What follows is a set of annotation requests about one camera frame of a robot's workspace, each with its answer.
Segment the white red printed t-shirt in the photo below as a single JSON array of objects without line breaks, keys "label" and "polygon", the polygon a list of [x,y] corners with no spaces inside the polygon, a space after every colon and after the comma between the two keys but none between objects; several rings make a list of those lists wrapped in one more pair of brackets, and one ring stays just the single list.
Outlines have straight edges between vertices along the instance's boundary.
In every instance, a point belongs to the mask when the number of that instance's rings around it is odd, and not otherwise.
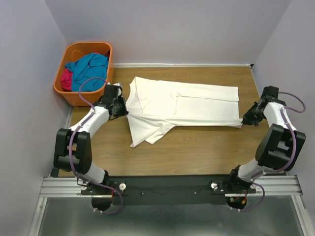
[{"label": "white red printed t-shirt", "polygon": [[135,77],[126,102],[131,147],[154,144],[176,126],[240,128],[238,87]]}]

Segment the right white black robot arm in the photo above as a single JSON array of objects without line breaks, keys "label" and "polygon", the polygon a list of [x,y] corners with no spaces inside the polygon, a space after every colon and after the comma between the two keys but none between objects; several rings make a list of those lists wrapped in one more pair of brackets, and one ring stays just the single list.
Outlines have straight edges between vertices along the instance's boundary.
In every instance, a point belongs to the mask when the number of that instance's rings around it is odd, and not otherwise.
[{"label": "right white black robot arm", "polygon": [[290,108],[278,98],[279,94],[279,88],[265,87],[260,100],[243,115],[243,125],[257,126],[266,119],[269,129],[254,159],[231,171],[227,184],[232,191],[248,190],[265,174],[290,171],[297,160],[306,135],[291,123],[287,114]]}]

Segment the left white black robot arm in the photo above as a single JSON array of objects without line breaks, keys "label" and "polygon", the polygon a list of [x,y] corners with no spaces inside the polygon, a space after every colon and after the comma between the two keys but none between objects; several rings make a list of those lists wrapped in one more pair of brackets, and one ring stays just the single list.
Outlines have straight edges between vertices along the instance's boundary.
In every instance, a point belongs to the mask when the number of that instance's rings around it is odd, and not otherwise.
[{"label": "left white black robot arm", "polygon": [[105,84],[95,103],[84,99],[80,91],[78,95],[91,108],[78,123],[57,132],[54,167],[72,172],[84,182],[112,189],[108,172],[93,163],[91,139],[106,122],[128,115],[122,84]]}]

